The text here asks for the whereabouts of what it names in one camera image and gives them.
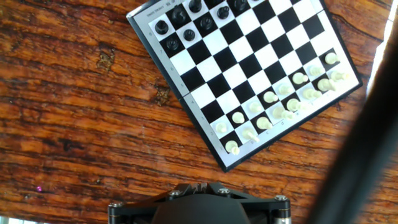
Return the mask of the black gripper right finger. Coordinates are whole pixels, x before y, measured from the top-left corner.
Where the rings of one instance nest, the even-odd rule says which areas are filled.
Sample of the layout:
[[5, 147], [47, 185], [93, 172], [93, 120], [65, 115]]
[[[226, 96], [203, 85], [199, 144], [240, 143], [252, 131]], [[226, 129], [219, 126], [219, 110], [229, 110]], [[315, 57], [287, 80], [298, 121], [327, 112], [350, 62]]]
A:
[[218, 182], [201, 187], [204, 194], [230, 198], [243, 209], [249, 223], [291, 224], [290, 200], [284, 195], [260, 198], [244, 192], [229, 189]]

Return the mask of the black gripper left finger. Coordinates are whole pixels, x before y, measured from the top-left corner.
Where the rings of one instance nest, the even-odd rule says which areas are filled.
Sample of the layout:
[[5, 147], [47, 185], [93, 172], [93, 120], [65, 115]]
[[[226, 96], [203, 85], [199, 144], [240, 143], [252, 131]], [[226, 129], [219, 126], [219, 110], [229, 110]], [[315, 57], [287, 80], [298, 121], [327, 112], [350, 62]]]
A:
[[109, 224], [152, 223], [158, 207], [165, 202], [193, 195], [199, 184], [178, 184], [166, 191], [141, 202], [113, 202], [108, 205]]

